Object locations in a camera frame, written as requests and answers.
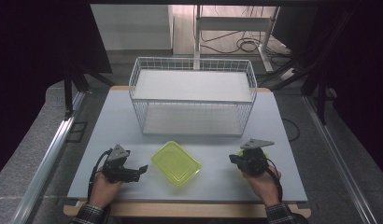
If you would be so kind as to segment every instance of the sleeve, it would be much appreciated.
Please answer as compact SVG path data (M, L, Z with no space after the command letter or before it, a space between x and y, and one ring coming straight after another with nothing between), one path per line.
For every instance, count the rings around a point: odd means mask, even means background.
M266 207L266 215L269 224L296 224L297 218L290 208L284 204Z
M69 224L95 224L101 219L104 210L85 203L81 206L78 214L72 218Z

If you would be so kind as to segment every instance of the human hand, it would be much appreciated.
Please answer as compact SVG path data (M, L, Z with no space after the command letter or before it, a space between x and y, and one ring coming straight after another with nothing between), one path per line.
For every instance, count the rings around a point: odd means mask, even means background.
M116 197L122 183L122 181L110 183L102 174L102 168L100 168L95 175L92 193L88 203L102 209L105 208Z
M278 179L281 178L281 173L276 171L276 168L270 165L269 169L273 171L275 175L278 173ZM249 182L253 192L262 200L266 207L280 203L276 183L274 182L273 177L267 172L264 172L261 175L248 175L244 172L242 174Z

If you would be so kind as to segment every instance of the wire basket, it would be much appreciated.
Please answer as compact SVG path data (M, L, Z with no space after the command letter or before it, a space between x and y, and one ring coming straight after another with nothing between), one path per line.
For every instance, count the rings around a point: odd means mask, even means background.
M249 60L137 58L129 83L143 134L241 136L256 90Z

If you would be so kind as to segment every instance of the translucent yellow tray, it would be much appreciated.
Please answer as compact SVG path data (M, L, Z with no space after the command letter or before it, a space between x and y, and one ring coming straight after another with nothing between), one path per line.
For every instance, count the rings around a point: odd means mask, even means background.
M185 184L201 169L201 163L173 141L157 150L151 161L177 186Z

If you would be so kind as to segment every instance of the gray floor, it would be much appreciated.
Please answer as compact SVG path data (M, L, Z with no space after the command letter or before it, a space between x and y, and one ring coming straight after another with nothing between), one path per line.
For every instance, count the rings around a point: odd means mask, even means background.
M127 85L136 56L158 57L168 56L168 53L149 50L109 52L108 56L114 74L105 76L118 85ZM255 74L263 75L264 70L259 57L254 56L250 59L253 62ZM81 138L77 132L69 134L68 139L74 140L74 142L64 144L28 223L66 223L69 220L69 217L63 212L66 194L108 92L108 87L104 84L89 76L86 78L90 82L91 91L84 98L76 120L78 125L75 125L74 131L80 129L82 125L86 125L86 130ZM265 82L264 85L269 86L277 82L279 82L279 78L274 78ZM312 216L309 221L313 224L363 223L307 110L299 91L302 83L303 81L299 80L280 91L275 91L274 94L281 117L284 119L288 137L292 140L291 148L312 209ZM0 223L8 223L14 216L14 211L23 193L28 188L52 137L64 118L63 83L50 87L46 98L47 102L34 125L0 174ZM370 204L377 223L383 223L382 172L338 117L331 102L326 104L325 113L327 128L333 140ZM289 120L297 125L299 131ZM204 223L257 223L257 220L249 219L209 219L202 221ZM173 219L171 223L176 222L187 223L187 219ZM129 219L128 223L160 223L160 220L133 218Z

